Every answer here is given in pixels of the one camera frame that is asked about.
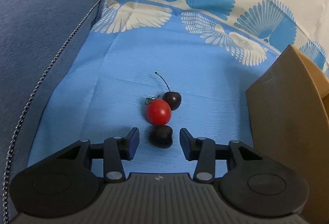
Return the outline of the dark cherry stemless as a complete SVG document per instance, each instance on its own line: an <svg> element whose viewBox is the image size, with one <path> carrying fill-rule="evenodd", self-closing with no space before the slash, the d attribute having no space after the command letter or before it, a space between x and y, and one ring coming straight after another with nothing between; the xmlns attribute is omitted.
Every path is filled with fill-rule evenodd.
<svg viewBox="0 0 329 224"><path fill-rule="evenodd" d="M169 148L173 144L173 129L170 126L154 126L149 133L149 141L159 148Z"/></svg>

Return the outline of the red cherry tomato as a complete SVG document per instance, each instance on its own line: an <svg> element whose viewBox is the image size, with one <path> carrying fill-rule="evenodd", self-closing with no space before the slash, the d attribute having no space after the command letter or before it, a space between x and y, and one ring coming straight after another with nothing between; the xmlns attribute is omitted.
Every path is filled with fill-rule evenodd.
<svg viewBox="0 0 329 224"><path fill-rule="evenodd" d="M148 97L146 98L146 117L153 125L166 125L171 119L171 108L163 99Z"/></svg>

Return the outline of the dark cherry with stem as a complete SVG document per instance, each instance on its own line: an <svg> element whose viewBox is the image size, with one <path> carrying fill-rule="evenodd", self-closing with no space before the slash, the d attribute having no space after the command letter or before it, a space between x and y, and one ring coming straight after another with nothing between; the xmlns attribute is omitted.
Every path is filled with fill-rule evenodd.
<svg viewBox="0 0 329 224"><path fill-rule="evenodd" d="M170 89L169 85L167 84L167 82L165 81L165 79L158 72L155 72L155 74L163 80L163 82L165 83L165 85L168 89L168 91L163 94L162 99L168 103L168 105L172 111L178 109L179 106L181 105L181 101L182 101L181 94L178 92L171 91L171 89Z"/></svg>

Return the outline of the blue fan-pattern sofa cover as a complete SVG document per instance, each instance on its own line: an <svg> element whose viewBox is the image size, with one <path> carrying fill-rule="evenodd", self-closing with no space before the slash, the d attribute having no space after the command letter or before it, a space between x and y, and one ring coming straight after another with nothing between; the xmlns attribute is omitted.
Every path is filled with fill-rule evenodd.
<svg viewBox="0 0 329 224"><path fill-rule="evenodd" d="M133 127L131 172L193 172L178 134L252 144L245 91L293 44L328 71L328 0L104 0L38 125L28 164L82 139L102 143ZM181 94L166 124L173 144L149 141L146 98Z"/></svg>

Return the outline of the brown cardboard box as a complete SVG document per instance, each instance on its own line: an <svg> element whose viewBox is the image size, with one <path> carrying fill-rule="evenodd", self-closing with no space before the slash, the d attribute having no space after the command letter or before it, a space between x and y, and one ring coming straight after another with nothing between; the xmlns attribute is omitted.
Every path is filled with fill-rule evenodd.
<svg viewBox="0 0 329 224"><path fill-rule="evenodd" d="M246 91L254 147L305 177L311 223L328 223L328 78L288 46Z"/></svg>

